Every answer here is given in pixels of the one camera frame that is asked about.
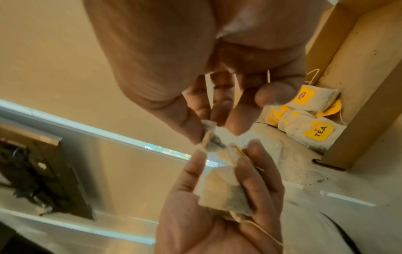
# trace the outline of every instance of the tea bag string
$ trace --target tea bag string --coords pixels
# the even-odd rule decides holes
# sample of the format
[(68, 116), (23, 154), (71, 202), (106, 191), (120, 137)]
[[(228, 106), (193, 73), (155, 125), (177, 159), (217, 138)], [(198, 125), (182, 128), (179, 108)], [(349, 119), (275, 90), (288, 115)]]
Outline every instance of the tea bag string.
[(283, 247), (283, 243), (281, 243), (280, 241), (276, 240), (271, 234), (269, 234), (267, 231), (265, 231), (265, 229), (263, 229), (262, 227), (260, 227), (257, 223), (255, 223), (254, 221), (248, 221), (248, 220), (242, 220), (239, 216), (236, 215), (235, 212), (229, 211), (230, 215), (233, 217), (233, 219), (238, 222), (238, 223), (250, 223), (253, 224), (255, 227), (257, 227), (259, 230), (261, 230), (264, 234), (266, 234), (267, 236), (269, 236), (274, 242), (276, 242), (279, 246)]

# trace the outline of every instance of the brown box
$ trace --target brown box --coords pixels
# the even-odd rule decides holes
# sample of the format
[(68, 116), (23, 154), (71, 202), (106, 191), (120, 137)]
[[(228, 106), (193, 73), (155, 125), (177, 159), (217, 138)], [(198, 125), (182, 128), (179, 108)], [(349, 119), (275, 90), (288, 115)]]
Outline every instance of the brown box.
[(402, 112), (402, 0), (341, 0), (323, 15), (306, 65), (320, 69), (318, 87), (340, 89), (347, 128), (324, 155), (270, 132), (314, 163), (348, 169)]

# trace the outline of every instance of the person's left hand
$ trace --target person's left hand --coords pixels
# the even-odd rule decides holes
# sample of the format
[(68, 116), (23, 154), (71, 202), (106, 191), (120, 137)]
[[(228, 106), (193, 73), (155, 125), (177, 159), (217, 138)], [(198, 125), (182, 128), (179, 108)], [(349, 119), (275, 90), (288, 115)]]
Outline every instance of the person's left hand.
[[(251, 141), (243, 151), (265, 170), (260, 174), (247, 158), (237, 163), (236, 176), (250, 202), (252, 220), (282, 242), (279, 216), (284, 187), (278, 169), (258, 140)], [(196, 151), (167, 196), (155, 254), (282, 253), (282, 247), (255, 225), (227, 221), (198, 205), (193, 190), (205, 160), (206, 154)]]

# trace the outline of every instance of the hand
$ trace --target hand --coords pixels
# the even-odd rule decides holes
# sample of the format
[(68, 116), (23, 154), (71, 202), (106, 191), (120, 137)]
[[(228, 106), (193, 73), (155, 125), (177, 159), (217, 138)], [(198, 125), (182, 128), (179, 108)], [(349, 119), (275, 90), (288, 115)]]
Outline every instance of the hand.
[[(294, 98), (304, 81), (304, 48), (325, 3), (84, 0), (123, 93), (194, 144), (204, 134), (201, 119), (240, 135), (263, 106)], [(212, 108), (206, 73), (213, 73)], [(232, 74), (242, 89), (235, 109)]]
[[(284, 187), (272, 158), (258, 140), (243, 150), (264, 169), (259, 173), (246, 158), (236, 176), (252, 208), (252, 220), (282, 242), (279, 216)], [(156, 235), (155, 254), (282, 253), (282, 247), (250, 223), (227, 221), (198, 205), (193, 190), (205, 167), (206, 154), (196, 151), (166, 198)]]

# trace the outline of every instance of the red lipton logo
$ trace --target red lipton logo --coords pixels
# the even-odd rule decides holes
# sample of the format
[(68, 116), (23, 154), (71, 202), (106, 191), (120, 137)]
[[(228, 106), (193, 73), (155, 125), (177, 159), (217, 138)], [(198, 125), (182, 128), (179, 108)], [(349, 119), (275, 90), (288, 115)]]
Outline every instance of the red lipton logo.
[(306, 92), (302, 92), (297, 99), (301, 100), (305, 95), (306, 95)]

